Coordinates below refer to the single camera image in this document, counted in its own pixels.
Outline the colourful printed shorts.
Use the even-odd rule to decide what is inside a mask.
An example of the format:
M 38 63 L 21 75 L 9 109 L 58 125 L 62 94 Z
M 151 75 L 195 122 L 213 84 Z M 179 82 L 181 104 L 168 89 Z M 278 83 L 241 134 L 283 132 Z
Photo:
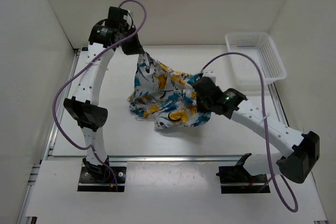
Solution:
M 139 120 L 154 122 L 156 130 L 173 126 L 197 127 L 207 123 L 210 112 L 197 108 L 192 84 L 200 73 L 175 71 L 147 52 L 138 56 L 129 110 Z

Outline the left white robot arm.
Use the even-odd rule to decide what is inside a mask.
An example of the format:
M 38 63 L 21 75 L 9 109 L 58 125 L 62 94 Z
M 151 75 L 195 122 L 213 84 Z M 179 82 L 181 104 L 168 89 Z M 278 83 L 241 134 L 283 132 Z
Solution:
M 91 30 L 87 69 L 80 75 L 72 97 L 64 100 L 65 109 L 81 128 L 88 147 L 83 163 L 98 182 L 105 182 L 113 176 L 103 140 L 103 126 L 107 121 L 108 110 L 99 106 L 100 89 L 115 52 L 111 48 L 113 44 L 118 42 L 125 55 L 144 53 L 135 30 L 127 10 L 110 7 L 108 17 L 97 22 Z

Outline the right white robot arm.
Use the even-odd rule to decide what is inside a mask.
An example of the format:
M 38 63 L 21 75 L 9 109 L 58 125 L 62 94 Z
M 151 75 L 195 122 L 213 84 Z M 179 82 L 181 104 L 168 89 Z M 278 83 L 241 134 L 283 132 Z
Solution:
M 310 131 L 301 133 L 279 121 L 264 116 L 241 92 L 229 88 L 222 91 L 211 78 L 201 77 L 193 85 L 197 107 L 233 120 L 259 135 L 274 146 L 280 155 L 275 162 L 277 174 L 302 184 L 320 157 L 320 137 Z

